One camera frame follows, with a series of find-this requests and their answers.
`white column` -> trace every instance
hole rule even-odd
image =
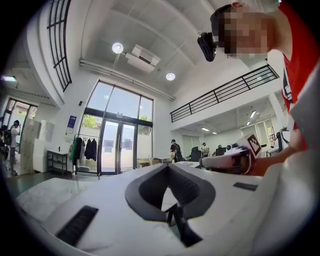
[[[275,116],[278,120],[279,125],[284,128],[287,126],[285,115],[281,109],[281,105],[274,93],[269,94],[269,101],[273,107]]]

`air conditioner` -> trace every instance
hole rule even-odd
[[[125,57],[128,59],[128,64],[147,73],[153,71],[160,61],[159,57],[138,44],[134,46],[131,53],[126,53]]]

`computer monitor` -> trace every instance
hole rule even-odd
[[[216,156],[223,156],[226,153],[226,148],[225,147],[219,147],[215,150],[215,155]]]

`ceiling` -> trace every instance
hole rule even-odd
[[[167,88],[180,85],[190,69],[204,61],[197,38],[201,32],[211,31],[211,14],[217,8],[232,2],[234,1],[114,0],[103,8],[101,3],[105,19],[97,22],[99,14],[94,5],[99,0],[93,0],[83,36],[92,35],[92,24],[99,26],[99,32],[91,44],[83,44],[88,49],[82,49],[82,52],[86,52],[86,56],[82,58],[113,68],[167,92]],[[261,10],[264,8],[262,2],[272,5],[277,0],[242,2]],[[118,56],[112,51],[115,42],[123,44],[125,53],[131,53],[138,44],[159,57],[160,62],[151,73],[139,70],[127,63],[128,59],[124,54]],[[170,72],[175,74],[176,79],[173,81],[166,80],[166,74]]]
[[[286,105],[282,97],[282,92],[279,91],[275,95],[281,105],[282,110],[285,110]],[[256,114],[253,118],[250,118],[253,111],[256,111]],[[263,97],[233,110],[215,115],[206,120],[187,125],[182,128],[182,130],[198,132],[202,134],[211,134],[212,132],[221,133],[245,127],[249,121],[250,125],[264,121],[273,117],[274,115],[275,112],[268,97]],[[201,128],[207,128],[210,131],[204,131],[201,130]]]
[[[40,87],[29,64],[23,38],[19,38],[13,47],[6,70],[1,75],[13,76],[17,80],[17,82],[2,81],[8,94],[33,100],[35,103],[52,104],[50,98]]]

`chair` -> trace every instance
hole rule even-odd
[[[191,161],[192,162],[199,162],[201,155],[202,155],[202,152],[198,149],[197,146],[195,146],[191,149]]]

